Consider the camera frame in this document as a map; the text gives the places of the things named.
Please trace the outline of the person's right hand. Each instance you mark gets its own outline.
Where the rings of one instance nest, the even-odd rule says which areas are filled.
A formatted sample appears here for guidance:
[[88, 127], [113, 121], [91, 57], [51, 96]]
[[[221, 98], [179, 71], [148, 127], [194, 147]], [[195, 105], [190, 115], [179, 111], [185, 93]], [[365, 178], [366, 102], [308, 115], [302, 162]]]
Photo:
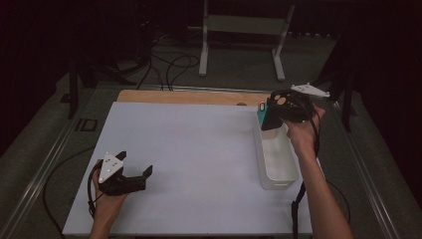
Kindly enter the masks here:
[[316, 158], [316, 143], [320, 121], [325, 115], [325, 110], [314, 106], [316, 114], [311, 120], [304, 122], [291, 122], [285, 120], [288, 127], [287, 136], [299, 158]]

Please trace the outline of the person's left hand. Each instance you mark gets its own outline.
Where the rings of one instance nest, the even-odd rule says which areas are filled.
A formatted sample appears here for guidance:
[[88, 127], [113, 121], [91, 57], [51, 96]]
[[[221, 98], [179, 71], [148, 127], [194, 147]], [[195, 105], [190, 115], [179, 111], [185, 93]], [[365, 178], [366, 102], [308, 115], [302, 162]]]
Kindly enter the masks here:
[[100, 171], [95, 169], [92, 177], [96, 193], [96, 200], [94, 202], [96, 210], [94, 218], [96, 222], [114, 222], [127, 198], [127, 195], [109, 196], [103, 194], [99, 190], [99, 176]]

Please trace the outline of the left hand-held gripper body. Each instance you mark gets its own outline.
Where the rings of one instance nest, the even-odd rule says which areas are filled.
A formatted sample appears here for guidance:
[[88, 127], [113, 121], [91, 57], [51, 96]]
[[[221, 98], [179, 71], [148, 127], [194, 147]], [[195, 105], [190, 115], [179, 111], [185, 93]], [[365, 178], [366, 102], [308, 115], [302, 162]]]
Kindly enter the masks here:
[[146, 180], [140, 176], [126, 177], [122, 173], [123, 160], [107, 152], [102, 161], [99, 190], [109, 196], [119, 196], [146, 188]]

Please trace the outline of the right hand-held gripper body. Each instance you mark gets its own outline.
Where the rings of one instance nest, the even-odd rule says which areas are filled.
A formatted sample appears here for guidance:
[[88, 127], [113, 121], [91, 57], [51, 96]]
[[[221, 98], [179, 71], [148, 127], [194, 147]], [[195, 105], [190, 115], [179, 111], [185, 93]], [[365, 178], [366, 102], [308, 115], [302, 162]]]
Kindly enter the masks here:
[[286, 95], [287, 112], [284, 116], [289, 121], [309, 120], [314, 114], [312, 98], [329, 98], [330, 92], [325, 92], [312, 86], [292, 85]]

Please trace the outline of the white plastic bin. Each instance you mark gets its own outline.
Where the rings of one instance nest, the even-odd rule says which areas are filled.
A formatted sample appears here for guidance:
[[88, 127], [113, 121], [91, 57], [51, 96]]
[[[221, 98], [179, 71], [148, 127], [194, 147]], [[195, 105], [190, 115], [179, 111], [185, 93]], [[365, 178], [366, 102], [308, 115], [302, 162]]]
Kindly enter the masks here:
[[254, 139], [264, 189], [285, 190], [299, 179], [296, 160], [284, 124], [279, 128], [262, 131], [256, 117]]

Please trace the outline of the metal floor rail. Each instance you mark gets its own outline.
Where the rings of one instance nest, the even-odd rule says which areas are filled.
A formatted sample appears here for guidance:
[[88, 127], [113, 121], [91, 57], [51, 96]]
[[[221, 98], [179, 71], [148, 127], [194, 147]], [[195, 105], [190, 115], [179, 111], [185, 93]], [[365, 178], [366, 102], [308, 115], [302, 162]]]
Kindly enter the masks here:
[[54, 96], [0, 157], [0, 239], [13, 239], [19, 232], [76, 121]]
[[377, 222], [380, 226], [380, 229], [385, 237], [385, 239], [400, 239], [400, 235], [391, 220], [390, 214], [385, 206], [385, 203], [380, 196], [370, 174], [366, 168], [366, 164], [363, 160], [361, 153], [359, 152], [356, 142], [354, 141], [350, 132], [345, 129], [341, 121], [341, 107], [338, 102], [334, 102], [331, 106], [333, 110], [334, 118], [336, 124], [339, 126], [342, 137], [345, 139], [347, 147], [351, 150], [352, 154], [352, 163], [355, 167], [355, 171], [359, 177], [360, 184], [365, 191], [366, 197], [369, 201], [371, 209], [374, 213], [374, 216], [377, 219]]

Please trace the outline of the white metal stand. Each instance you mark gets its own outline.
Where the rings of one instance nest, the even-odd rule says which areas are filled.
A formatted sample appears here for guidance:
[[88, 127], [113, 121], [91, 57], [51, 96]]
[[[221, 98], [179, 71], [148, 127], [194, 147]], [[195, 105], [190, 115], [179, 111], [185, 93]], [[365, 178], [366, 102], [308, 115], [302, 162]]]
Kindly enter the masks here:
[[209, 0], [203, 0], [202, 17], [202, 49], [199, 60], [199, 76], [207, 75], [210, 32], [260, 34], [279, 36], [278, 45], [272, 50], [272, 59], [275, 67], [277, 80], [282, 82], [286, 79], [281, 53], [288, 36], [291, 21], [296, 5], [290, 4], [284, 18], [263, 18], [210, 14]]

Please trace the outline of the black tripod stand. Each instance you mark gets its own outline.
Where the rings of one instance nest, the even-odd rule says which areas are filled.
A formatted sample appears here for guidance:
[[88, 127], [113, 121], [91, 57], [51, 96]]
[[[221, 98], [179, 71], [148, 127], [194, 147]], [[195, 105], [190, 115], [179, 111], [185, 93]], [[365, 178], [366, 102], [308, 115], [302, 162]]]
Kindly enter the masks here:
[[342, 96], [341, 122], [348, 132], [351, 132], [350, 114], [354, 75], [355, 69], [335, 70], [328, 74], [320, 74], [312, 82], [312, 86], [315, 87], [329, 83], [330, 96], [328, 99], [332, 102], [336, 102]]
[[89, 56], [71, 57], [69, 60], [69, 120], [74, 117], [79, 108], [79, 80], [82, 80], [82, 83], [87, 88], [94, 88], [98, 83], [94, 77], [94, 72], [106, 75], [121, 85], [134, 86], [134, 82], [124, 79], [120, 74], [110, 70]]

